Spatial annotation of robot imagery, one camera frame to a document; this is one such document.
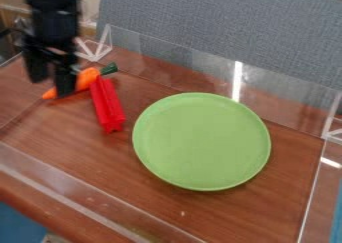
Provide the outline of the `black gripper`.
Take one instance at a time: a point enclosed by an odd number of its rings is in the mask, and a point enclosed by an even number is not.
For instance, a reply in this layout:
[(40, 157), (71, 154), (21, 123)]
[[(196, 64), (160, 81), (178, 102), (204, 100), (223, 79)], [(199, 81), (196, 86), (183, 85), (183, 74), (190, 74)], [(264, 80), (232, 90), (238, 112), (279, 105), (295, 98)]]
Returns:
[(56, 96), (63, 98), (75, 92), (77, 57), (73, 54), (79, 35), (79, 0), (25, 0), (31, 8), (31, 28), (23, 35), (23, 58), (32, 83), (48, 77), (49, 48), (65, 55), (53, 62)]

